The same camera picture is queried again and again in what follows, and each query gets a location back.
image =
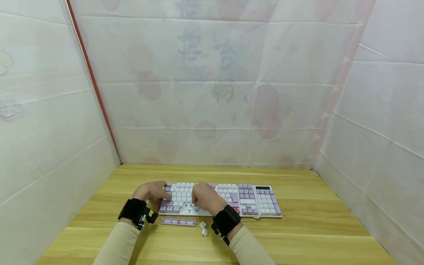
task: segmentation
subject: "hand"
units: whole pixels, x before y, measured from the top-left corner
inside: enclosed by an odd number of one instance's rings
[[[227,202],[221,198],[216,191],[205,182],[194,185],[192,192],[192,202],[215,216],[227,206]]]
[[[144,183],[134,191],[132,198],[142,201],[148,200],[153,208],[158,211],[162,198],[169,201],[172,199],[171,194],[166,193],[163,187],[166,187],[166,182],[163,180]]]

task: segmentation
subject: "white cable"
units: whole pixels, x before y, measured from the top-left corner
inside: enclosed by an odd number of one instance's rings
[[[257,193],[256,193],[256,186],[252,185],[252,188],[253,188],[253,194],[254,194],[254,196],[255,196],[256,208],[258,209],[258,216],[255,216],[255,217],[253,217],[253,218],[255,218],[255,219],[259,220],[259,219],[261,218],[261,214],[262,214],[262,209],[261,209],[261,207],[259,206],[259,204],[261,203],[261,201],[259,201],[259,199],[258,199],[258,197],[257,197],[259,194],[257,194]]]

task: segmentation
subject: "person's left hand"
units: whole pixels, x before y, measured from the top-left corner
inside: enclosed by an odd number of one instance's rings
[[[166,182],[163,180],[144,183],[134,191],[132,198],[148,200],[158,211],[163,198],[169,201],[172,199],[171,194],[166,193],[163,187],[166,187]]]

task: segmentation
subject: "black wrist strap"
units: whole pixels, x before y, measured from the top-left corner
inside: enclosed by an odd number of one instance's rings
[[[215,234],[221,234],[226,238],[228,233],[236,227],[241,221],[240,215],[231,206],[227,205],[222,211],[213,218],[213,227]]]

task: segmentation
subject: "person's right hand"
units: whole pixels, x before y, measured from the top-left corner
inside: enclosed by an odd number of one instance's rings
[[[221,198],[209,184],[201,181],[194,185],[192,191],[192,202],[215,216],[227,206],[227,202]]]

